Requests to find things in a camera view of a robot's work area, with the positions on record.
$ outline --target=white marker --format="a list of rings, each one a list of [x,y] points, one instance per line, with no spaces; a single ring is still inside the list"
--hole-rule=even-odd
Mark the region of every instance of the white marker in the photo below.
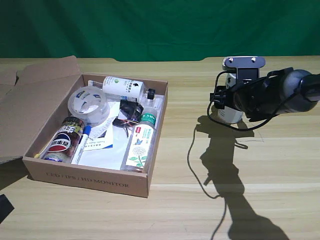
[[[80,157],[84,151],[85,145],[86,145],[87,140],[89,138],[90,131],[91,131],[91,126],[89,126],[89,125],[85,126],[85,128],[83,130],[83,135],[82,135],[81,141],[80,141],[78,147],[76,148],[76,151],[75,151],[75,154],[72,158],[71,164],[78,164],[79,163]]]

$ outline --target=box lid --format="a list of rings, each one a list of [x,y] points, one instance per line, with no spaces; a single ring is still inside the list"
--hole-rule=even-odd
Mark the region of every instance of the box lid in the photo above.
[[[0,83],[11,89],[0,99],[0,163],[28,152],[61,101],[74,91],[81,72],[76,57],[69,56],[27,66],[15,86],[13,72],[3,76]]]
[[[16,80],[17,71],[15,69],[0,72],[0,101],[15,87]]]

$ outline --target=wooden table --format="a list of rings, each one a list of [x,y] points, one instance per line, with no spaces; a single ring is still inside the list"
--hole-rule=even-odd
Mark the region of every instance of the wooden table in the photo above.
[[[0,59],[0,71],[43,60]],[[225,202],[214,239],[320,239],[320,105],[242,134],[210,122],[209,93],[222,60],[79,59],[84,73],[169,82],[149,198],[32,181],[21,162],[6,163],[0,166],[0,194],[15,210],[0,225],[0,239],[208,240]],[[260,75],[286,67],[319,74],[320,57],[266,57]],[[244,119],[245,125],[254,124]],[[194,129],[191,167],[202,183],[208,172],[214,178],[204,189],[210,196],[217,189],[238,193],[216,199],[203,193],[186,160]]]

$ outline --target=cardboard box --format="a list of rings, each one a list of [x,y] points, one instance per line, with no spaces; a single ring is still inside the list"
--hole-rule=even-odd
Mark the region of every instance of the cardboard box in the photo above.
[[[123,76],[143,81],[164,96],[151,163],[147,173],[138,173],[34,158],[70,115],[69,96],[88,80],[102,83],[106,75],[82,74],[76,57],[69,56],[27,66],[16,84],[15,76],[13,72],[0,76],[0,84],[5,86],[1,85],[0,92],[0,162],[22,157],[35,181],[148,197],[167,106],[166,81]]]

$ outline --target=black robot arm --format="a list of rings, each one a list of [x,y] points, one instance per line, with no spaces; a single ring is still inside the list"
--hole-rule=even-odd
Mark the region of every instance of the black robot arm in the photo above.
[[[233,71],[236,81],[230,88],[217,86],[211,94],[210,101],[217,109],[227,106],[244,112],[250,122],[256,122],[284,113],[307,112],[320,100],[320,74],[289,67],[259,77],[259,68],[265,64],[262,57],[231,58],[232,61],[225,58],[222,67]]]

